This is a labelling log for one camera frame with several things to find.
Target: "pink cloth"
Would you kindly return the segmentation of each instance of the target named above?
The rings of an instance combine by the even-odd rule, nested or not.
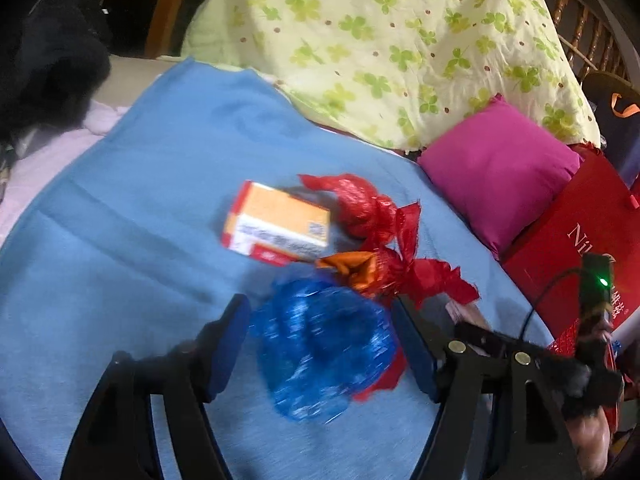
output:
[[[22,212],[36,195],[78,156],[102,139],[129,110],[115,110],[92,101],[84,128],[56,136],[37,152],[18,160],[11,169],[4,200],[0,203],[0,246]]]
[[[418,164],[498,259],[571,180],[580,156],[498,94]]]

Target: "red ribbon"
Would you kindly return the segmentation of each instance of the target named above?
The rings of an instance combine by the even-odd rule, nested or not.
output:
[[[461,304],[478,299],[478,291],[460,276],[460,268],[451,269],[447,262],[416,258],[420,204],[397,208],[394,202],[362,177],[353,174],[338,176],[299,175],[302,184],[312,190],[333,191],[338,196],[338,220],[348,234],[363,238],[361,251],[376,256],[376,283],[368,292],[382,295],[388,308],[397,294],[406,294],[420,308],[425,298],[445,292]],[[398,239],[398,250],[387,247]],[[353,396],[366,400],[376,390],[393,390],[406,368],[406,359],[398,349],[394,360],[375,384]]]
[[[479,298],[474,286],[460,276],[460,268],[447,262],[416,258],[420,204],[401,207],[396,212],[399,253],[388,247],[374,250],[379,261],[380,289],[387,295],[406,294],[420,308],[425,298],[442,292],[461,304]]]

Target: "qr code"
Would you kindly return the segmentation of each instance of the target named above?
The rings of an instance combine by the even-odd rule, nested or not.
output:
[[[316,238],[324,238],[326,235],[324,225],[318,222],[309,222],[309,234]]]

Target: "orange and white box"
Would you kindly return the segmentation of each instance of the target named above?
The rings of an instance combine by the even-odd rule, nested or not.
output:
[[[328,245],[329,222],[327,209],[246,180],[226,218],[222,244],[277,266],[313,261]]]

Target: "black fabric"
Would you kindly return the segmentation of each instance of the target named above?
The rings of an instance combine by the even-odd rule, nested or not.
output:
[[[0,104],[0,140],[36,124],[78,126],[110,72],[102,38],[109,40],[99,0],[40,0],[24,20],[14,95]]]
[[[616,110],[622,113],[628,99],[618,99]],[[600,100],[595,111],[600,133],[607,139],[604,154],[616,168],[627,187],[631,187],[640,173],[640,113],[626,119],[616,117],[611,110],[611,95]]]

